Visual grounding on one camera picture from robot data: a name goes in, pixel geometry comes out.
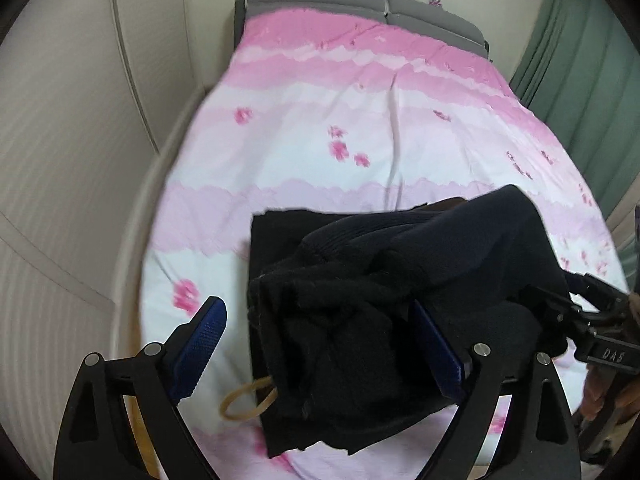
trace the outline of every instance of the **textured blue pad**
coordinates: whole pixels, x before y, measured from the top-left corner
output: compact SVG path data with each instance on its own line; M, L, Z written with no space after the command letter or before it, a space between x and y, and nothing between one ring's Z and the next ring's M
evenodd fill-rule
M409 322L422 357L429 365L433 378L444 397L459 404L465 398L462 389L463 366L440 333L438 327L417 301L409 309Z
M226 306L218 299L209 308L169 370L169 398L177 404L190 397L226 327Z

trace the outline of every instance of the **gray headboard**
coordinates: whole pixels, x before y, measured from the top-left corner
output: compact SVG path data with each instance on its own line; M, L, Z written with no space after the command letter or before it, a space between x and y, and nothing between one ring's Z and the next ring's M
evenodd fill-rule
M488 44L473 23L441 7L417 0L246 0L246 17L285 7L311 7L326 12L352 14L402 27L462 50L488 58Z

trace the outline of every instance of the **blue gripper pad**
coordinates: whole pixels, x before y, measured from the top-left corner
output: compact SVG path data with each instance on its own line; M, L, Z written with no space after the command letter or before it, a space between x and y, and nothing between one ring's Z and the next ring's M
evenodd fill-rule
M190 397L198 384L205 366L209 362L222 333L226 327L226 306L220 298L209 298L196 316L187 325L180 325L167 340L167 345L175 340L181 344L178 331L193 330L184 342L182 349L169 362L167 373L170 375L168 395L177 404L181 399Z
M462 363L427 310L417 301L409 308L409 323L422 358L429 365L440 393L459 404L466 396L462 388Z

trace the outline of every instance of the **bedsheet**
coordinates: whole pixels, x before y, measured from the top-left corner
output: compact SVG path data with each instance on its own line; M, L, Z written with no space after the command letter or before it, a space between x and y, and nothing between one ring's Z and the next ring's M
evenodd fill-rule
M588 186L490 62L343 14L288 9L247 22L166 179L140 296L143 343L164 341L210 295L226 302L225 333L179 406L220 478L413 479L455 411L353 456L320 443L272 460L258 420L222 422L222 398L252 380L245 301L252 214L395 210L505 184L535 202L563 268L626 290ZM556 366L574 409L584 365L570 350ZM500 400L478 463L490 460L508 403Z

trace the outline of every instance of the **curtain fold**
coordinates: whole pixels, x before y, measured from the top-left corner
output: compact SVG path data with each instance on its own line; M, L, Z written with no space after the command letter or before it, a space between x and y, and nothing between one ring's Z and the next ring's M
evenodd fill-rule
M543 0L510 85L556 134L608 217L640 173L640 54L607 3ZM633 244L620 250L634 270Z

